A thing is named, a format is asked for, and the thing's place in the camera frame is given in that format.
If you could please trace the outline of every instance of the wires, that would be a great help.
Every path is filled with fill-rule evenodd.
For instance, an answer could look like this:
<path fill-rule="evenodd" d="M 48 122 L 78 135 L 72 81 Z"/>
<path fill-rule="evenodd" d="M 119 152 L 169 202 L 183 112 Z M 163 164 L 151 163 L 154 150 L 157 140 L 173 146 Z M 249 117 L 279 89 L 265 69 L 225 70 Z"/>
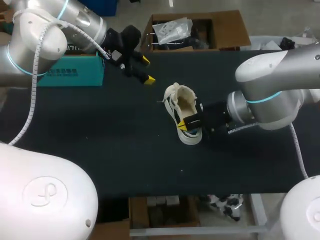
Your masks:
<path fill-rule="evenodd" d="M 24 123 L 23 128 L 21 131 L 18 133 L 18 135 L 11 141 L 9 142 L 9 145 L 13 146 L 15 145 L 21 138 L 22 136 L 26 133 L 27 129 L 29 128 L 29 125 L 32 121 L 32 118 L 34 116 L 35 112 L 35 106 L 36 106 L 36 96 L 37 96 L 37 80 L 38 80 L 38 65 L 39 65 L 39 58 L 40 58 L 40 51 L 41 47 L 44 41 L 44 37 L 49 30 L 50 27 L 56 25 L 56 22 L 49 22 L 42 30 L 41 35 L 39 37 L 38 44 L 35 49 L 35 54 L 34 54 L 34 60 L 33 60 L 33 70 L 32 70 L 32 85 L 31 85 L 31 103 L 30 103 L 30 110 L 28 117 L 26 119 L 26 122 Z"/>
<path fill-rule="evenodd" d="M 295 127 L 294 127 L 294 125 L 292 123 L 289 125 L 289 127 L 290 127 L 290 130 L 291 130 L 291 133 L 292 133 L 294 146 L 295 146 L 296 154 L 298 156 L 301 172 L 303 174 L 303 177 L 305 179 L 308 179 L 309 176 L 308 176 L 308 174 L 306 172 L 306 169 L 305 169 L 304 160 L 302 158 L 302 154 L 301 154 L 301 150 L 300 150 L 299 141 L 298 141 L 298 137 L 297 137 L 297 133 L 296 133 Z"/>
<path fill-rule="evenodd" d="M 258 125 L 258 124 L 257 123 L 252 123 L 252 124 L 244 125 L 244 126 L 241 126 L 241 127 L 238 127 L 238 128 L 235 128 L 235 129 L 232 129 L 232 130 L 228 131 L 228 134 L 233 134 L 233 133 L 236 133 L 236 132 L 241 131 L 243 129 L 254 127 L 256 125 Z"/>
<path fill-rule="evenodd" d="M 50 27 L 54 26 L 54 25 L 62 25 L 63 27 L 70 27 L 72 28 L 74 31 L 78 32 L 79 34 L 83 35 L 87 40 L 89 40 L 97 50 L 99 50 L 99 52 L 102 53 L 102 55 L 109 60 L 111 58 L 110 54 L 107 53 L 106 51 L 104 51 L 102 49 L 102 47 L 100 47 L 100 45 L 93 40 L 88 34 L 86 34 L 84 31 L 82 31 L 81 29 L 79 29 L 78 27 L 76 27 L 75 25 L 66 22 L 66 21 L 61 21 L 58 19 L 55 19 L 51 22 L 49 22 L 42 30 L 40 37 L 39 37 L 39 41 L 38 44 L 36 46 L 35 49 L 35 54 L 34 54 L 34 60 L 33 60 L 33 70 L 32 70 L 32 85 L 31 85 L 31 102 L 30 102 L 30 110 L 29 110 L 29 114 L 28 117 L 26 119 L 26 122 L 24 123 L 23 128 L 21 129 L 21 131 L 18 133 L 18 135 L 9 143 L 9 145 L 13 146 L 15 145 L 21 138 L 22 136 L 26 133 L 27 129 L 30 126 L 30 123 L 32 121 L 32 118 L 34 116 L 34 112 L 35 112 L 35 107 L 36 107 L 36 96 L 37 96 L 37 81 L 38 81 L 38 65 L 39 65 L 39 58 L 40 58 L 40 51 L 41 51 L 41 47 L 43 45 L 43 41 L 44 41 L 44 37 L 47 33 L 47 31 L 50 29 Z"/>
<path fill-rule="evenodd" d="M 236 133 L 236 132 L 241 131 L 243 129 L 251 128 L 251 127 L 256 126 L 256 125 L 257 125 L 257 123 L 241 126 L 241 127 L 238 127 L 238 128 L 235 128 L 235 129 L 232 129 L 232 130 L 228 131 L 228 134 L 233 134 L 233 133 Z M 302 158 L 301 149 L 300 149 L 300 146 L 299 146 L 299 141 L 298 141 L 298 137 L 297 137 L 297 133 L 296 133 L 295 127 L 294 127 L 294 125 L 292 123 L 290 123 L 289 127 L 290 127 L 291 134 L 292 134 L 292 137 L 293 137 L 295 151 L 296 151 L 296 154 L 298 156 L 298 161 L 299 161 L 299 165 L 300 165 L 300 169 L 301 169 L 302 175 L 303 175 L 303 177 L 305 179 L 308 179 L 309 176 L 308 176 L 308 174 L 306 172 L 306 169 L 305 169 L 304 160 Z"/>

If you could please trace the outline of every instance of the shoe sole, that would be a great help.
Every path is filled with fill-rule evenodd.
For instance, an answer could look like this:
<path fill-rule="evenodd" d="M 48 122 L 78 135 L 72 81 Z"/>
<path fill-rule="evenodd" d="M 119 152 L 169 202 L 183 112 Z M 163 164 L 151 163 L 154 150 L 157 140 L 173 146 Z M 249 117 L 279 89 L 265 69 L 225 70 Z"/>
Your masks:
<path fill-rule="evenodd" d="M 169 86 L 165 90 L 164 96 L 166 96 L 169 91 L 172 92 L 172 88 L 173 88 L 173 86 Z M 172 117 L 172 119 L 175 122 L 175 125 L 177 126 L 178 123 L 177 123 L 176 118 L 174 116 L 174 112 L 172 111 L 167 99 L 164 101 L 164 105 L 165 105 L 166 111 L 170 114 L 170 116 Z M 178 132 L 178 136 L 179 136 L 181 142 L 183 142 L 186 145 L 196 145 L 196 144 L 200 143 L 200 141 L 202 139 L 202 130 L 201 129 L 199 130 L 200 134 L 198 137 L 187 137 L 186 135 L 183 134 L 182 130 L 180 130 L 178 127 L 176 128 L 176 130 Z"/>

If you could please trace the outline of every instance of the white sneaker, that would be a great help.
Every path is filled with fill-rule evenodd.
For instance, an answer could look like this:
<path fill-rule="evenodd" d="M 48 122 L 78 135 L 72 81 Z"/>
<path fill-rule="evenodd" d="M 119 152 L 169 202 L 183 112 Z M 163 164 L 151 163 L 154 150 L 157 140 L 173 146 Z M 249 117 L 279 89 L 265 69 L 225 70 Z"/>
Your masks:
<path fill-rule="evenodd" d="M 197 103 L 195 92 L 174 83 L 165 90 L 163 102 L 175 122 L 180 140 L 187 145 L 198 144 L 202 139 L 202 129 L 197 109 L 202 111 L 202 106 Z"/>

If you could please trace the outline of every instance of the teal box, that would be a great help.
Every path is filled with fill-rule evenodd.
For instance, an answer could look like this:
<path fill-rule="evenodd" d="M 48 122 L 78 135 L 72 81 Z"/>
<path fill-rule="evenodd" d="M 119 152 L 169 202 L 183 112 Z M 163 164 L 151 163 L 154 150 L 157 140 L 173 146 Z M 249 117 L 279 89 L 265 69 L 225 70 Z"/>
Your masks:
<path fill-rule="evenodd" d="M 102 86 L 105 62 L 96 55 L 65 55 L 37 83 L 38 87 Z"/>

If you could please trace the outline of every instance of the black table surface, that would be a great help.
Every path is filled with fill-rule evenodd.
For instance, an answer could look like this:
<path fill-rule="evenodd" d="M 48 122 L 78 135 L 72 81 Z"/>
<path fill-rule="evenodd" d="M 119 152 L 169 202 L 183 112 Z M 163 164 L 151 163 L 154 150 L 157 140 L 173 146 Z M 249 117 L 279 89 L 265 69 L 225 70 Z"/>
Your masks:
<path fill-rule="evenodd" d="M 102 87 L 38 88 L 32 123 L 17 147 L 76 163 L 100 198 L 287 192 L 303 180 L 288 127 L 252 127 L 188 146 L 158 102 L 174 82 L 192 88 L 204 105 L 225 100 L 239 89 L 238 65 L 260 53 L 153 53 L 152 86 L 107 66 Z M 29 107 L 30 89 L 10 91 L 0 113 L 2 141 L 20 131 Z M 316 104 L 304 106 L 294 121 L 310 176 L 320 174 L 319 123 Z"/>

